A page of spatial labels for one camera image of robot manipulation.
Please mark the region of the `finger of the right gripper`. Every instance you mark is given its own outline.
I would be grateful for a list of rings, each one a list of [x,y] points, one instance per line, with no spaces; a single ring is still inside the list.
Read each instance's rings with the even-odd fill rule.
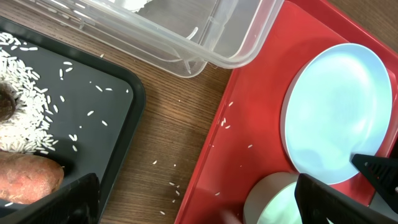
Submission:
[[[397,213],[397,159],[355,154],[351,163]]]

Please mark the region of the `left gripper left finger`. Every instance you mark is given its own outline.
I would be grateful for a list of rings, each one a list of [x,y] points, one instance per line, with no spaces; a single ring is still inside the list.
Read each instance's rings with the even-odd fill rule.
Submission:
[[[1,218],[1,224],[92,224],[100,215],[100,182],[89,173]]]

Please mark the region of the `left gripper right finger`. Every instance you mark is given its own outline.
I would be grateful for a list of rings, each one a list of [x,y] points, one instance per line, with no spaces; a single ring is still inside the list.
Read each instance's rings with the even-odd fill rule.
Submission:
[[[308,174],[300,174],[295,200],[303,224],[397,224]]]

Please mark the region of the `green bowl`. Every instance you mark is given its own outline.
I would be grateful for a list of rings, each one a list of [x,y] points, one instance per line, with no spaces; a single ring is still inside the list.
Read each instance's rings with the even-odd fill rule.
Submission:
[[[276,172],[250,191],[243,212],[245,224],[302,224],[295,199],[298,175]]]

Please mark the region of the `orange sweet potato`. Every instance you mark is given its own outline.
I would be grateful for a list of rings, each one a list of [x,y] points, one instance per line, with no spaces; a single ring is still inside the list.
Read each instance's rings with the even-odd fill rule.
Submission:
[[[63,168],[51,159],[1,152],[2,200],[32,204],[57,191],[63,178]]]

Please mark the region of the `large light blue plate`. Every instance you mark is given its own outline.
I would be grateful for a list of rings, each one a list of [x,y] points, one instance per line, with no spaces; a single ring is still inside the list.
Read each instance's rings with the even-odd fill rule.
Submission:
[[[355,154],[379,150],[392,115],[386,66],[369,48],[334,45],[294,76],[280,114],[280,134],[296,170],[328,184],[354,177]]]

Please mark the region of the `white rice pile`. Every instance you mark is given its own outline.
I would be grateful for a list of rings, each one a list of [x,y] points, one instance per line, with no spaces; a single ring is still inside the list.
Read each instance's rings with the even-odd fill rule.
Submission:
[[[53,114],[49,110],[46,88],[40,89],[36,82],[40,75],[25,65],[23,59],[12,54],[24,50],[22,42],[7,32],[1,32],[1,86],[15,102],[15,112],[1,122],[1,150],[33,154],[48,154],[55,151],[58,143],[49,134]]]

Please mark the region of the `brown food lump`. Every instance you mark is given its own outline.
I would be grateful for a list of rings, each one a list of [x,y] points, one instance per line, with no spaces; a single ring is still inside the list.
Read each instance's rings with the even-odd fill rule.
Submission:
[[[16,110],[16,101],[5,83],[1,83],[1,121],[10,119]]]

